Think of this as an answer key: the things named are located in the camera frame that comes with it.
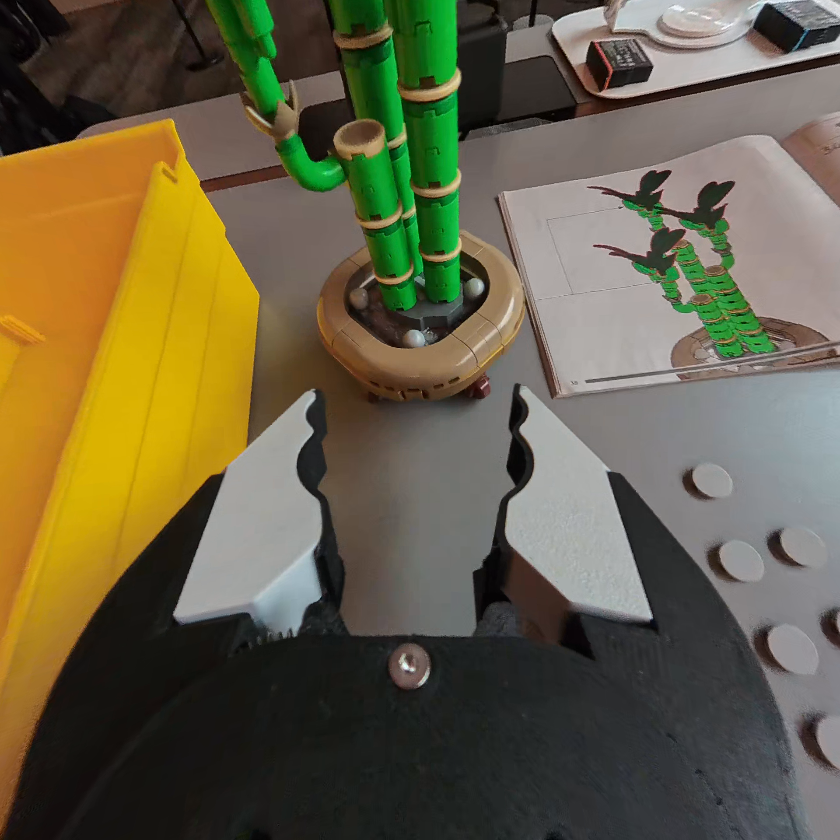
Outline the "black battery with blue edge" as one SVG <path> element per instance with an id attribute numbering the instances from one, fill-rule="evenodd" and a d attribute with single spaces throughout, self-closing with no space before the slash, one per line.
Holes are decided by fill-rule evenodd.
<path id="1" fill-rule="evenodd" d="M 836 41 L 839 17 L 814 1 L 765 3 L 752 29 L 790 54 Z"/>

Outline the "yellow plastic bin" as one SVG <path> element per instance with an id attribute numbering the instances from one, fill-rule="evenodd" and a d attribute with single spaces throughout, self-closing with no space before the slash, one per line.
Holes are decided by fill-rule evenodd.
<path id="1" fill-rule="evenodd" d="M 4 814 L 92 614 L 247 445 L 259 294 L 170 119 L 1 166 Z"/>

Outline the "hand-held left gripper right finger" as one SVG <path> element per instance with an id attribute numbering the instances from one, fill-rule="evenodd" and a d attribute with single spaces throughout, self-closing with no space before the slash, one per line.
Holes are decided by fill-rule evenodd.
<path id="1" fill-rule="evenodd" d="M 477 629 L 564 644 L 593 617 L 654 629 L 607 466 L 523 384 L 491 549 L 474 573 Z"/>

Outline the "black floor stand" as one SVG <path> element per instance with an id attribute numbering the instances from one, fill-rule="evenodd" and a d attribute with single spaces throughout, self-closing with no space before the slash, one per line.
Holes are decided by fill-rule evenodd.
<path id="1" fill-rule="evenodd" d="M 175 9 L 178 18 L 180 18 L 185 33 L 191 41 L 196 52 L 195 59 L 193 59 L 185 65 L 186 70 L 190 72 L 199 72 L 221 64 L 224 61 L 223 56 L 218 52 L 207 51 L 205 49 L 196 31 L 194 30 L 194 27 L 184 8 L 183 3 L 181 1 L 171 1 L 171 4 Z"/>

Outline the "lego instruction booklet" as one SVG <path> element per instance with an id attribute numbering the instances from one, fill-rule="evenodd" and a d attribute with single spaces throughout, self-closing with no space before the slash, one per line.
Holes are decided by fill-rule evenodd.
<path id="1" fill-rule="evenodd" d="M 838 112 L 499 195 L 552 396 L 838 364 Z"/>

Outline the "clear round suction mount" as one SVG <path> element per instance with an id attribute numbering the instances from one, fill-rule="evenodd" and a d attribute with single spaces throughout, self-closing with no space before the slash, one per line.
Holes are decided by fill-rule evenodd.
<path id="1" fill-rule="evenodd" d="M 602 8 L 614 35 L 640 35 L 675 49 L 710 49 L 744 37 L 764 1 L 608 1 Z"/>

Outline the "white tray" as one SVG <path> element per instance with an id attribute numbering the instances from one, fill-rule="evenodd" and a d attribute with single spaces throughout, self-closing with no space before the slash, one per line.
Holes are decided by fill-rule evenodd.
<path id="1" fill-rule="evenodd" d="M 553 23 L 551 36 L 570 62 L 583 88 L 591 95 L 621 101 L 659 92 L 690 88 L 703 83 L 747 76 L 761 70 L 786 70 L 804 61 L 838 58 L 839 46 L 814 45 L 790 54 L 775 47 L 756 33 L 746 17 L 741 37 L 727 43 L 717 38 L 675 38 L 662 31 L 658 21 L 662 13 L 676 2 L 627 2 L 617 15 L 617 29 L 612 31 L 605 19 L 604 7 L 561 17 Z M 636 38 L 653 63 L 651 76 L 612 91 L 599 91 L 585 57 L 593 40 Z"/>

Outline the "black battery with red edge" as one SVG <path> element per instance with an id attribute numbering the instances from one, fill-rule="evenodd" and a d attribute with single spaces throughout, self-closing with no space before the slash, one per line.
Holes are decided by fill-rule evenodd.
<path id="1" fill-rule="evenodd" d="M 599 92 L 646 82 L 654 69 L 653 61 L 636 38 L 591 41 L 585 65 Z"/>

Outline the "green lego bamboo plant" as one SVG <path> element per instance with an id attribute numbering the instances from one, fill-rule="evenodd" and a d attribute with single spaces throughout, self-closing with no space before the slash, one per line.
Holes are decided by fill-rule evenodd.
<path id="1" fill-rule="evenodd" d="M 324 283 L 318 331 L 371 402 L 487 397 L 487 370 L 524 319 L 513 264 L 460 226 L 457 5 L 327 2 L 354 120 L 315 161 L 295 84 L 284 92 L 275 72 L 267 2 L 206 2 L 246 117 L 289 177 L 350 193 L 365 246 Z"/>

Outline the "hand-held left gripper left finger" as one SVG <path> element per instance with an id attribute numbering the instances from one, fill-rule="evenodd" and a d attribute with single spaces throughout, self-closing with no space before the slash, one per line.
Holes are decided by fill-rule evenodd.
<path id="1" fill-rule="evenodd" d="M 273 635 L 299 632 L 310 604 L 340 609 L 344 567 L 320 484 L 323 394 L 304 392 L 226 468 L 173 617 L 247 614 Z"/>

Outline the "cluster of grey discs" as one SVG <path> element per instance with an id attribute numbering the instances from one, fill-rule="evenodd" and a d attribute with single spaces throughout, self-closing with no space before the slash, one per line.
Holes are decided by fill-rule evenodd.
<path id="1" fill-rule="evenodd" d="M 733 492 L 729 473 L 719 465 L 701 463 L 689 471 L 690 482 L 699 495 L 724 499 Z M 820 570 L 828 562 L 828 549 L 822 538 L 808 528 L 783 528 L 777 541 L 783 556 L 803 569 Z M 729 540 L 714 550 L 725 575 L 741 583 L 761 581 L 763 561 L 748 543 Z M 771 659 L 790 674 L 813 676 L 820 659 L 813 641 L 799 627 L 790 624 L 772 626 L 763 635 Z M 820 717 L 813 728 L 814 738 L 823 759 L 838 769 L 838 716 Z"/>

